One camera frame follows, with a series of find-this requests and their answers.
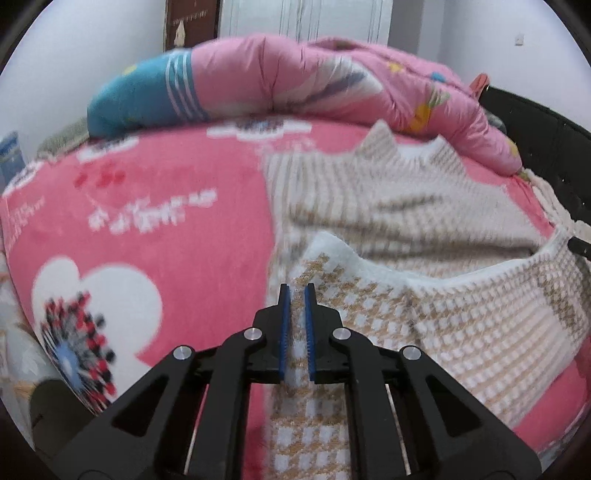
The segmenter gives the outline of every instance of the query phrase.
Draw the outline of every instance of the bedsheet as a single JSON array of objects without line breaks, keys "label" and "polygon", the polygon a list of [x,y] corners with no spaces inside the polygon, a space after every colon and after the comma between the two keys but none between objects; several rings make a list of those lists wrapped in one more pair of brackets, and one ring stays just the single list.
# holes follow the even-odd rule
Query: bedsheet
[{"label": "bedsheet", "polygon": [[500,175],[521,168],[469,87],[445,65],[342,38],[299,44],[273,35],[225,38],[134,65],[88,107],[94,137],[270,112],[319,115],[397,132],[442,135]]},{"label": "bedsheet", "polygon": [[[264,306],[274,241],[261,158],[339,153],[367,131],[306,118],[246,119],[129,135],[56,164],[29,165],[0,205],[8,264],[36,337],[81,400],[100,411],[179,343],[208,348],[248,326]],[[421,153],[417,141],[398,139],[408,155]],[[550,236],[525,181],[463,162]],[[516,430],[537,451],[564,433],[580,410],[571,406],[587,401],[588,364],[569,368],[536,408],[568,407],[551,415],[534,408]],[[246,474],[259,478],[265,397],[262,388],[252,395]],[[540,432],[540,425],[552,427]]]}]

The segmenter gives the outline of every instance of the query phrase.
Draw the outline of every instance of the black bed frame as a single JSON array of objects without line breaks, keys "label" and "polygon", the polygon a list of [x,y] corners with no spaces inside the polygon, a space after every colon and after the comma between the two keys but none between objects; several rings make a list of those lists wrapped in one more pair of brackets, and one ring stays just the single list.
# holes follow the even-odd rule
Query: black bed frame
[{"label": "black bed frame", "polygon": [[[545,1],[569,29],[591,64],[591,2]],[[10,27],[0,31],[0,73],[20,39],[50,2],[21,2],[20,11],[11,17],[14,19]],[[506,123],[508,135],[517,143],[525,166],[552,184],[575,219],[591,223],[591,134],[542,105],[494,87],[484,92],[481,102]],[[0,401],[0,479],[54,478],[27,445]],[[568,448],[540,478],[550,479],[591,479],[591,414]]]}]

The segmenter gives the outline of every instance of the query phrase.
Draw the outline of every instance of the beige checkered blanket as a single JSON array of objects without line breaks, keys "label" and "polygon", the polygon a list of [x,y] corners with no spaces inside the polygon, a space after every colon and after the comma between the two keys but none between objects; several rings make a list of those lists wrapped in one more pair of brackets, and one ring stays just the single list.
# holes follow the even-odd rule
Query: beige checkered blanket
[{"label": "beige checkered blanket", "polygon": [[443,139],[407,159],[378,123],[344,155],[265,163],[277,246],[269,304],[293,293],[284,385],[272,390],[267,478],[349,477],[341,386],[309,383],[301,289],[375,344],[423,348],[509,426],[589,331],[587,264],[558,230],[544,245],[498,187],[472,181]]}]

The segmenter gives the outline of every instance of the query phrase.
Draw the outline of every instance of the headboard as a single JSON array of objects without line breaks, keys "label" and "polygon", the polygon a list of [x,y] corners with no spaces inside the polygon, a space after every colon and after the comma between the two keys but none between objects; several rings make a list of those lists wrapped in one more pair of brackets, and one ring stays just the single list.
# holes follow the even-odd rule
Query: headboard
[{"label": "headboard", "polygon": [[484,108],[500,117],[524,166],[546,179],[574,220],[591,224],[591,133],[549,108],[488,87]]}]

